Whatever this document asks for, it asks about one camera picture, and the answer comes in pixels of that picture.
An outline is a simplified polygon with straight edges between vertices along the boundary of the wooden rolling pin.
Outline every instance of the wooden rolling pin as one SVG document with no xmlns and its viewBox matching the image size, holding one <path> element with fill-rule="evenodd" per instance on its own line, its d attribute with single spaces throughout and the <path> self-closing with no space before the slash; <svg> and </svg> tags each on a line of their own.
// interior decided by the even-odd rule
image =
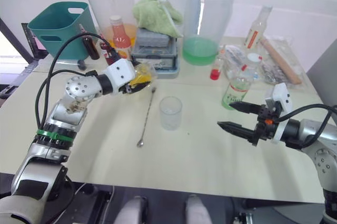
<svg viewBox="0 0 337 224">
<path fill-rule="evenodd" d="M 302 81 L 299 76 L 292 70 L 292 68 L 287 64 L 284 58 L 276 51 L 273 46 L 269 43 L 269 41 L 263 37 L 260 40 L 263 47 L 268 51 L 270 57 L 274 59 L 274 61 L 279 65 L 282 69 L 283 73 L 289 79 L 292 84 L 301 84 Z"/>
</svg>

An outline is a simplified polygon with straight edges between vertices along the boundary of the bottle label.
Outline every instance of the bottle label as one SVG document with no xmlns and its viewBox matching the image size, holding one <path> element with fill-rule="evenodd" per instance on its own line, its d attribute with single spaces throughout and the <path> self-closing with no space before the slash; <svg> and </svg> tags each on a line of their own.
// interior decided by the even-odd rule
<svg viewBox="0 0 337 224">
<path fill-rule="evenodd" d="M 246 96 L 247 92 L 248 89 L 245 90 L 239 89 L 230 84 L 222 99 L 222 103 L 229 106 L 233 102 L 242 101 L 244 96 Z"/>
<path fill-rule="evenodd" d="M 257 38 L 258 34 L 258 31 L 253 31 L 252 29 L 250 29 L 244 45 L 247 48 L 255 48 L 257 42 L 259 41 L 259 39 Z"/>
<path fill-rule="evenodd" d="M 130 46 L 126 48 L 116 47 L 115 49 L 121 58 L 131 60 L 131 47 Z"/>
</svg>

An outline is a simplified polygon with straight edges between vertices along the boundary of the teal plastic basket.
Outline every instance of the teal plastic basket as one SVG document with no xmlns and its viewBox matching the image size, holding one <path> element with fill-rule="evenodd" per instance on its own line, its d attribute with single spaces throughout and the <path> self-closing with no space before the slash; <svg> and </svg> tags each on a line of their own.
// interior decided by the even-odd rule
<svg viewBox="0 0 337 224">
<path fill-rule="evenodd" d="M 72 36 L 81 33 L 80 24 L 87 32 L 96 33 L 89 5 L 83 2 L 57 2 L 42 11 L 28 28 L 55 57 L 61 46 Z M 88 57 L 82 39 L 69 43 L 60 59 L 80 60 Z"/>
</svg>

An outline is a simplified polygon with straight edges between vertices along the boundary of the yellow object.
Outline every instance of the yellow object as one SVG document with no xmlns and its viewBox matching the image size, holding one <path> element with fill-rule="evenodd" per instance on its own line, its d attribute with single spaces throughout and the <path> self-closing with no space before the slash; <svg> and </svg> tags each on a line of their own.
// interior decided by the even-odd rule
<svg viewBox="0 0 337 224">
<path fill-rule="evenodd" d="M 153 80 L 153 70 L 149 64 L 138 64 L 135 67 L 136 77 L 130 82 L 131 88 L 140 83 L 151 82 Z"/>
</svg>

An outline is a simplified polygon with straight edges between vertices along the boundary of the clear plastic bottle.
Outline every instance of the clear plastic bottle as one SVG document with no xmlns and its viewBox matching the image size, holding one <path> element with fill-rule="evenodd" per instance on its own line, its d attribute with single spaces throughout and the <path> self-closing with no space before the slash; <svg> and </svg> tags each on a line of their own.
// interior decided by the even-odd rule
<svg viewBox="0 0 337 224">
<path fill-rule="evenodd" d="M 110 17 L 110 23 L 114 32 L 113 41 L 116 51 L 121 58 L 131 60 L 131 40 L 126 35 L 122 17 L 113 15 Z"/>
<path fill-rule="evenodd" d="M 247 47 L 248 49 L 256 48 L 257 43 L 259 42 L 265 29 L 267 28 L 267 19 L 272 9 L 272 6 L 262 7 L 259 16 L 253 22 L 252 27 L 248 32 L 248 36 L 244 42 L 245 47 Z"/>
<path fill-rule="evenodd" d="M 245 70 L 245 72 L 248 75 L 253 75 L 254 80 L 257 80 L 259 78 L 257 70 L 262 62 L 262 56 L 256 53 L 249 53 L 247 55 L 247 59 L 247 69 Z"/>
<path fill-rule="evenodd" d="M 212 66 L 210 79 L 218 80 L 225 61 L 225 46 L 217 54 Z"/>
<path fill-rule="evenodd" d="M 230 104 L 242 101 L 246 96 L 254 79 L 254 76 L 247 72 L 247 69 L 247 64 L 244 64 L 238 75 L 230 79 L 230 85 L 222 98 L 222 106 L 226 109 L 233 110 L 234 108 Z"/>
</svg>

